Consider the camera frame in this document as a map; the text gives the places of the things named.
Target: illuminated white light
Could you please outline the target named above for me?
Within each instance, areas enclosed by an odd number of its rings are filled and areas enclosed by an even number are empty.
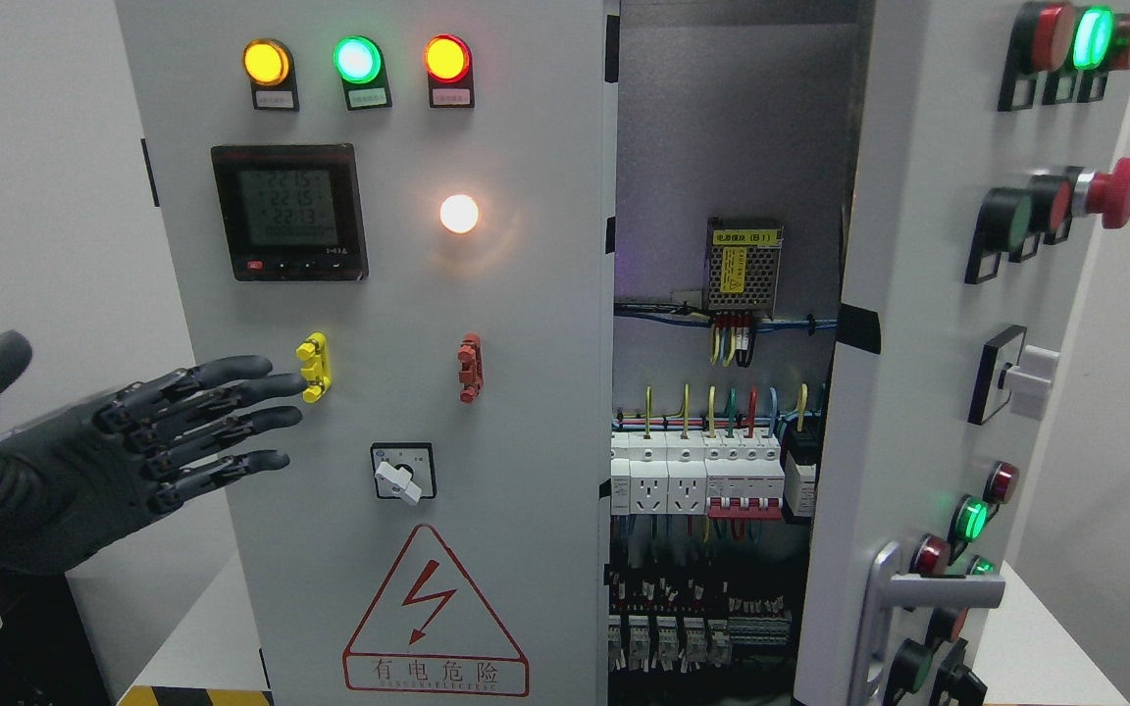
[[[479,204],[471,197],[458,193],[447,197],[438,209],[438,219],[450,232],[463,235],[479,224]]]

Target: white switch knob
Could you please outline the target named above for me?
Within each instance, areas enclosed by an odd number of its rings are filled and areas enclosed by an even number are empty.
[[[1018,365],[1006,371],[1000,382],[1002,390],[1014,393],[1009,399],[1010,410],[1034,420],[1044,419],[1053,376],[1058,374],[1059,356],[1058,350],[1024,346]]]
[[[377,469],[373,471],[373,477],[381,479],[390,486],[391,495],[409,505],[417,505],[420,500],[420,486],[412,482],[412,473],[406,469],[397,469],[389,462],[382,461]]]

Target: yellow label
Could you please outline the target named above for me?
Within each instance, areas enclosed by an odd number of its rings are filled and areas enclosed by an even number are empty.
[[[748,249],[722,249],[722,294],[744,294],[744,278],[748,273]]]
[[[781,247],[784,245],[783,228],[727,228],[713,232],[713,245],[756,245]]]

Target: lcd display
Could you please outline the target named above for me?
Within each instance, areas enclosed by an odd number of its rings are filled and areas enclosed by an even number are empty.
[[[251,245],[338,245],[327,169],[238,171]]]

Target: lightning bolt symbol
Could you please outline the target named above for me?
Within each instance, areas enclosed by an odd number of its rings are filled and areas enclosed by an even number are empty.
[[[421,622],[420,628],[415,628],[412,630],[412,637],[408,638],[408,644],[417,643],[418,639],[426,637],[426,626],[429,626],[431,621],[434,621],[435,616],[438,616],[443,611],[443,608],[447,605],[449,600],[452,600],[453,595],[457,595],[457,590],[438,591],[438,593],[431,593],[429,595],[417,595],[417,591],[421,590],[421,586],[429,582],[429,577],[435,575],[438,568],[438,561],[431,559],[426,563],[426,567],[421,569],[420,576],[417,576],[417,583],[412,584],[412,590],[408,591],[408,595],[405,596],[403,605],[412,605],[417,603],[425,603],[426,600],[438,600],[438,605],[435,605],[435,611],[426,618],[425,622]]]

